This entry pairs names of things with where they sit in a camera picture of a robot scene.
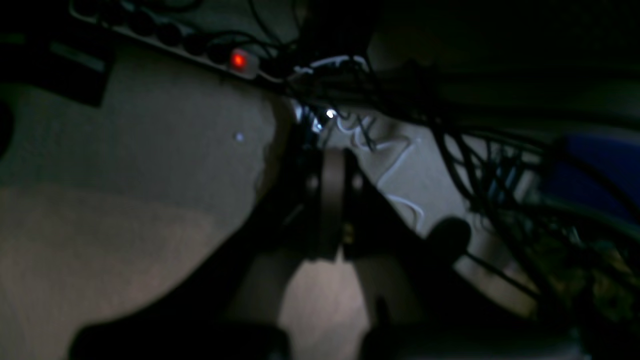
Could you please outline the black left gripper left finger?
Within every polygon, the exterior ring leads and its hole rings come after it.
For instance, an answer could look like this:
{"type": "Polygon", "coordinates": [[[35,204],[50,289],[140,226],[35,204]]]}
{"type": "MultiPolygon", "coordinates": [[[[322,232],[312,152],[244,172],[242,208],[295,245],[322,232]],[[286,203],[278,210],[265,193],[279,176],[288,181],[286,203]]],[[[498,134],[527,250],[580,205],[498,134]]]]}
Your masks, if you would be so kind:
{"type": "Polygon", "coordinates": [[[72,360],[285,360],[288,336],[267,321],[231,320],[233,309],[278,310],[305,259],[338,252],[345,153],[286,156],[247,221],[164,296],[128,316],[87,326],[72,360]]]}

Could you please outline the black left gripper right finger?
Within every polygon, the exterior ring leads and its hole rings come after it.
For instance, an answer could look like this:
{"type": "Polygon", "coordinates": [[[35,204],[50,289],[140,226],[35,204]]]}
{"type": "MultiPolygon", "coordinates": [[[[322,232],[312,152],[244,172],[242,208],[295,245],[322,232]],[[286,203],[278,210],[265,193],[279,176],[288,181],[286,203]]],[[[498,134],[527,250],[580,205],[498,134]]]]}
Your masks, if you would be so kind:
{"type": "Polygon", "coordinates": [[[566,326],[520,319],[482,295],[453,265],[466,250],[471,228],[445,218],[427,237],[417,235],[368,180],[354,153],[345,160],[343,217],[353,240],[345,257],[384,270],[393,285],[407,285],[418,314],[399,321],[386,296],[374,297],[376,324],[361,342],[361,360],[583,360],[585,350],[566,326]]]}

